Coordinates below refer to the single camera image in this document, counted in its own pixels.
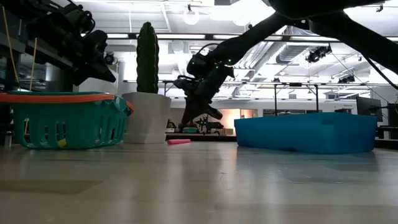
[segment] pink marker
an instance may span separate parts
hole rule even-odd
[[[167,144],[182,144],[182,143],[190,143],[191,139],[173,139],[168,140]]]

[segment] blue tub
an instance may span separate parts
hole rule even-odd
[[[313,113],[236,119],[240,146],[317,154],[370,152],[377,118],[345,113]]]

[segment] teal basket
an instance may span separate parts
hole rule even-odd
[[[105,95],[83,93],[27,93],[10,92],[8,95],[58,96]],[[114,95],[113,100],[85,103],[15,103],[14,129],[16,140],[28,148],[84,149],[109,146],[123,140],[126,119],[133,112],[126,100]],[[28,134],[25,135],[26,121]]]

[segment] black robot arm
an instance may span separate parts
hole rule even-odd
[[[29,39],[40,37],[72,62],[75,85],[88,77],[116,81],[103,57],[108,36],[101,30],[92,32],[95,21],[83,6],[70,1],[61,7],[50,0],[0,0],[0,4],[26,22]]]
[[[251,47],[286,25],[336,38],[361,52],[366,60],[370,61],[369,58],[372,58],[398,73],[398,58],[394,57],[398,52],[398,45],[351,20],[343,11],[347,7],[377,3],[378,0],[269,0],[269,2],[276,11],[273,15],[239,37],[220,43],[208,55],[197,53],[187,67],[187,72],[195,78],[179,77],[174,81],[175,86],[183,89],[187,96],[182,123],[202,113],[221,119],[222,114],[209,104],[226,77],[228,75],[233,77],[233,69],[230,66],[241,60]],[[398,86],[387,81],[398,89]]]

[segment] desk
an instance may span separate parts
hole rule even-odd
[[[379,137],[379,139],[384,139],[384,131],[398,132],[398,127],[380,126],[376,130],[376,136]]]
[[[0,158],[4,224],[398,220],[394,151],[314,155],[191,142],[69,151],[16,146],[0,149]]]

